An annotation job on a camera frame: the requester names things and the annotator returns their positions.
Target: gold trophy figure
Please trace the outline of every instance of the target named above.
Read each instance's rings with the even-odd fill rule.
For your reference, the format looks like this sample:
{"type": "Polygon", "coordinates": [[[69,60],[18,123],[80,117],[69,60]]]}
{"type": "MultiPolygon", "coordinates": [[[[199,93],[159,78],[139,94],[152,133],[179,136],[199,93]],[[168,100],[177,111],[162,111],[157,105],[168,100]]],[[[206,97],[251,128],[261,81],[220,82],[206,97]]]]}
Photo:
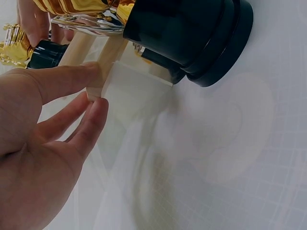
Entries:
{"type": "Polygon", "coordinates": [[[5,40],[0,42],[1,63],[25,68],[26,61],[31,58],[34,51],[27,36],[18,24],[6,24],[3,29],[7,32],[5,40]]]}

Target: white table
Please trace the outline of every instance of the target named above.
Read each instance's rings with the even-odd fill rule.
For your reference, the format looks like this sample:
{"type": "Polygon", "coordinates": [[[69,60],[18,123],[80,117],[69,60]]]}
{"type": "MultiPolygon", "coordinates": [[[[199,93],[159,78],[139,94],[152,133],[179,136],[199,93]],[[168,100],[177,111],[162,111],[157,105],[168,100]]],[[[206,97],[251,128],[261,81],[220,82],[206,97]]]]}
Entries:
{"type": "Polygon", "coordinates": [[[249,2],[250,41],[214,86],[113,79],[107,127],[48,229],[307,229],[307,1],[249,2]]]}

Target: transparent plastic sheet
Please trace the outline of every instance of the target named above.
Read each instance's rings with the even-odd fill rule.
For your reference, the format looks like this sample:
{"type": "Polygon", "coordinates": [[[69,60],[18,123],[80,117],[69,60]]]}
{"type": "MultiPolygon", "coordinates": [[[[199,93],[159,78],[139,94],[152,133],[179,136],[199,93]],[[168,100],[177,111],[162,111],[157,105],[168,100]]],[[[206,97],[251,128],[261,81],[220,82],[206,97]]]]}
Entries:
{"type": "MultiPolygon", "coordinates": [[[[114,170],[113,165],[127,135],[127,129],[144,107],[160,103],[162,96],[170,90],[170,86],[150,74],[146,75],[119,62],[114,64],[105,91],[110,104],[106,127],[86,160],[68,202],[47,230],[94,229],[109,175],[114,170]]],[[[54,115],[75,96],[57,99],[44,106],[40,120],[54,115]]],[[[79,121],[80,119],[61,139],[66,139],[79,121]]]]}

